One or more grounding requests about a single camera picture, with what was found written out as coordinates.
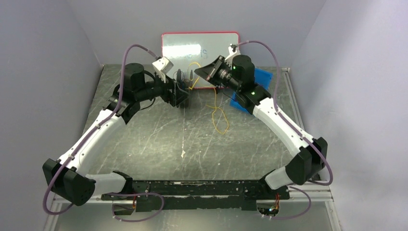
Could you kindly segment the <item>black perforated cable spool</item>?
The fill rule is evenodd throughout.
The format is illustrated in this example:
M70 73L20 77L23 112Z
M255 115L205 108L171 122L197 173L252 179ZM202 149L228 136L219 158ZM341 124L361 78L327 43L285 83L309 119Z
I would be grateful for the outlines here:
M191 75L186 76L181 69L176 72L176 107L185 109L190 104L190 93L192 86Z

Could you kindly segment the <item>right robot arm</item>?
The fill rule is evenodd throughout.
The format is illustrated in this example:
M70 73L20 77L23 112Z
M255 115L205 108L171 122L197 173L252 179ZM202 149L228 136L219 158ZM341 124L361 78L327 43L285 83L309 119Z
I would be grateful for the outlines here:
M291 161L264 176L269 188L303 185L326 166L327 142L301 129L277 106L269 91L255 82L255 66L249 56L219 56L194 72L214 86L233 90L239 105L261 120L288 149Z

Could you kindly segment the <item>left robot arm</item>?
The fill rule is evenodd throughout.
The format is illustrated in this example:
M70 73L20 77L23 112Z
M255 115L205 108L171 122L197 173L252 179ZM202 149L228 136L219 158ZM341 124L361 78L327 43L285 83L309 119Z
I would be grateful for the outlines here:
M173 107L179 107L189 93L183 81L171 78L171 62L160 59L153 64L151 73L138 63L123 66L120 83L114 88L107 104L98 117L72 148L54 161L48 159L43 172L51 191L81 206L95 195L133 192L133 179L120 171L90 175L89 170L106 143L141 110L143 101L157 97Z

